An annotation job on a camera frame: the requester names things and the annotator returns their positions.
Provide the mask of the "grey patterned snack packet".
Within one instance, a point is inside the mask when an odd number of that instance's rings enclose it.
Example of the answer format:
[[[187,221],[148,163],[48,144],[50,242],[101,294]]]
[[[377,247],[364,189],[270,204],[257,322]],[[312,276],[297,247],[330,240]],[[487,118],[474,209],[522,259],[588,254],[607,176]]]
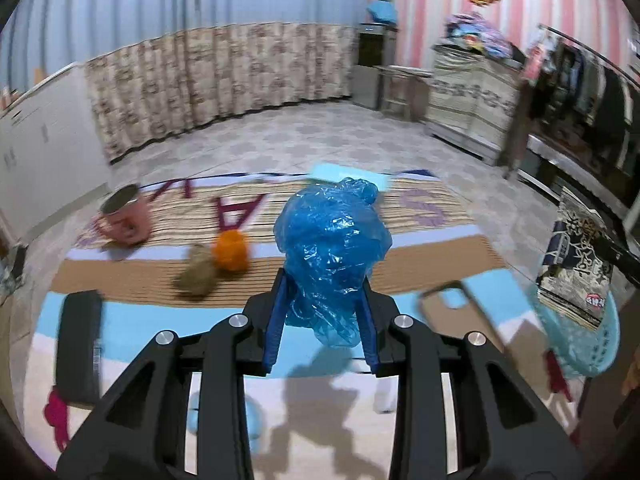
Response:
[[[613,266],[594,249],[605,233],[600,214],[563,188],[537,275],[537,297],[544,306],[587,330],[600,327],[611,286]]]

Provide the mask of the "blue plastic bag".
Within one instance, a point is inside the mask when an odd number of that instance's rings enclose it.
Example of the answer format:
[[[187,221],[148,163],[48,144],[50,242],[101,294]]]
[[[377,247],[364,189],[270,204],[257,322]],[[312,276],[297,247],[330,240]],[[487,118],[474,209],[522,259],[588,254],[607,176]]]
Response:
[[[378,188],[367,180],[313,183],[290,197],[274,224],[284,270],[296,286],[286,322],[309,328],[330,348],[360,343],[356,300],[392,247],[377,199]]]

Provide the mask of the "teal plastic trash basket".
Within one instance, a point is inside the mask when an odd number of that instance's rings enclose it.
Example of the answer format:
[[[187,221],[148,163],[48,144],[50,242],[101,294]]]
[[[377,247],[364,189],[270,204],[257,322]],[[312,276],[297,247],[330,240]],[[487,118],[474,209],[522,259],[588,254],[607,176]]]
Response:
[[[525,295],[566,379],[596,377],[612,366],[620,348],[620,319],[612,292],[606,297],[604,317],[597,330],[588,330],[544,306],[538,300],[536,284],[531,284]]]

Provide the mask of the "brown phone case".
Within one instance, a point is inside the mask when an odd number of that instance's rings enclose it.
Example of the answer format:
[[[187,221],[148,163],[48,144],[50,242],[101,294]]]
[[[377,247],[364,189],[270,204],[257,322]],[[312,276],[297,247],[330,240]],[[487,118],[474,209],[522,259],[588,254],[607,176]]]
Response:
[[[462,339],[482,333],[502,353],[506,345],[472,292],[462,281],[452,281],[422,292],[418,300],[425,323],[441,335]]]

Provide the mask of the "crumpled brown paper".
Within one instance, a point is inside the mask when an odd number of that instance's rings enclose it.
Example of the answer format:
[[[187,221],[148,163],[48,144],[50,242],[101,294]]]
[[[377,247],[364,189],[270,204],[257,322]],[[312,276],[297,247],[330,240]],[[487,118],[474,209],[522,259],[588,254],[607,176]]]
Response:
[[[190,247],[186,267],[174,277],[172,286],[183,298],[200,300],[217,286],[218,272],[213,254],[201,244]]]

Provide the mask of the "clothes rack with garments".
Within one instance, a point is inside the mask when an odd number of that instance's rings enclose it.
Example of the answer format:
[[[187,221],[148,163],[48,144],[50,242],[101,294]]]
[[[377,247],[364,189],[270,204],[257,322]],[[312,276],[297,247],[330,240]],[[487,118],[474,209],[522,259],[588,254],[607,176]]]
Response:
[[[514,176],[533,134],[556,145],[627,206],[639,193],[639,83],[565,32],[540,25],[521,71],[506,149]]]

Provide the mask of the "colourful cartoon blanket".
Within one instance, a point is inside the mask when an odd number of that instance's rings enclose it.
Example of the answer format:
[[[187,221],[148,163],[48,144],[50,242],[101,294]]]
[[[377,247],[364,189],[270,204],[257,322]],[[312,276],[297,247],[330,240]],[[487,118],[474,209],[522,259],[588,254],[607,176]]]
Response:
[[[270,289],[283,258],[273,226],[288,199],[307,181],[299,176],[210,177],[181,185],[150,185],[154,231],[149,241],[119,250],[85,230],[67,253],[43,300],[32,337],[24,390],[24,434],[48,465],[58,442],[86,418],[51,398],[55,350],[64,298],[97,290],[103,298],[102,366],[109,387],[161,330],[188,336],[209,330],[241,311],[250,296]],[[178,295],[172,280],[194,244],[217,233],[216,207],[228,208],[250,242],[250,267],[224,278],[204,299]],[[462,281],[501,336],[520,373],[551,402],[546,338],[508,266],[491,247],[460,200],[427,174],[400,174],[378,198],[393,245],[371,275],[374,290],[399,310],[425,321],[422,292]],[[360,348],[330,349],[306,328],[288,326],[276,365],[265,378],[245,383],[248,433],[259,479],[383,479],[390,468],[395,426],[393,379],[372,376]]]

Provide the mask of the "covered beige dresser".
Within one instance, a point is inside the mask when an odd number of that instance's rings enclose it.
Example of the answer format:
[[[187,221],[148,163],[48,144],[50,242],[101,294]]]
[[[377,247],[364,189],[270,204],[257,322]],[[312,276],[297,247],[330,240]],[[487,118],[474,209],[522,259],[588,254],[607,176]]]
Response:
[[[428,131],[494,166],[506,149],[519,80],[509,64],[437,46],[428,80]]]

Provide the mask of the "orange peel piece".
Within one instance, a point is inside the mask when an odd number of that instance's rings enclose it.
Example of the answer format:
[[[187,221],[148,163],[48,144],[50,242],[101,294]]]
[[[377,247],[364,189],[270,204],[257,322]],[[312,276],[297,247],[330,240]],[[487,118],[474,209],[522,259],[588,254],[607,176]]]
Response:
[[[248,241],[237,229],[220,232],[215,238],[212,253],[217,269],[222,272],[242,273],[250,265]]]

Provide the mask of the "pink metal mug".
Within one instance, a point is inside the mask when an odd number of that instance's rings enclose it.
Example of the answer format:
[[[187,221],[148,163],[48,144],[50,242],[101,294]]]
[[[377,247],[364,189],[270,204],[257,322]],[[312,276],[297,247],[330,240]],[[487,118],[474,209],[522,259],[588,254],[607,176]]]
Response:
[[[152,221],[148,203],[139,185],[125,185],[100,207],[93,226],[108,240],[120,246],[136,246],[151,236]]]

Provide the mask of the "pile of folded clothes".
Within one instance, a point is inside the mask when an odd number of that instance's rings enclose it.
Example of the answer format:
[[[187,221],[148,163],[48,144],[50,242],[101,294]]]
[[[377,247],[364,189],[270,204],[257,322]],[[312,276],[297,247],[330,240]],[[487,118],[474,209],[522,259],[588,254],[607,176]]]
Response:
[[[452,14],[445,22],[446,38],[462,47],[505,60],[512,58],[512,44],[482,14]]]

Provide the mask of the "small wooden stool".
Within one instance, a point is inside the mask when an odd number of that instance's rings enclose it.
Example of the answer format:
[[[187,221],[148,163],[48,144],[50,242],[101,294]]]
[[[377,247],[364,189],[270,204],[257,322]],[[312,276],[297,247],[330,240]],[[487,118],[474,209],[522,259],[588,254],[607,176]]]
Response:
[[[420,68],[378,66],[381,96],[378,110],[406,122],[424,122],[433,73]]]

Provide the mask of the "teal cardboard box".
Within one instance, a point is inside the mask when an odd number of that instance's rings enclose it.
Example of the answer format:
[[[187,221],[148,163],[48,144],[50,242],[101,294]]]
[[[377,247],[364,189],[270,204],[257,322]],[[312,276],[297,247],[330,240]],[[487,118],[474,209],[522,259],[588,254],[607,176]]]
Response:
[[[329,162],[314,165],[308,174],[310,180],[318,182],[338,183],[346,178],[366,180],[378,188],[378,192],[386,192],[390,188],[390,177],[387,174],[346,167]]]

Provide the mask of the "white cabinet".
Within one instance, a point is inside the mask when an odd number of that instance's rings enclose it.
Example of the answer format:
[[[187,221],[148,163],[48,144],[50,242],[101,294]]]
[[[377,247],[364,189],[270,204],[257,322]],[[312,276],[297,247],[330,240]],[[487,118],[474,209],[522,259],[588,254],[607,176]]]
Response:
[[[85,67],[73,63],[1,113],[1,229],[30,243],[110,189]]]

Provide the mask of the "floral beige curtain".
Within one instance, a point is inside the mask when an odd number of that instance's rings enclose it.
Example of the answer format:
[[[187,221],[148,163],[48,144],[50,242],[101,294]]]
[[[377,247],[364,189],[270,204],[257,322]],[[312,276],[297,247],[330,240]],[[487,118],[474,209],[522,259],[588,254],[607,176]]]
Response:
[[[143,40],[85,64],[109,162],[217,119],[350,96],[350,26],[265,22],[198,27]]]

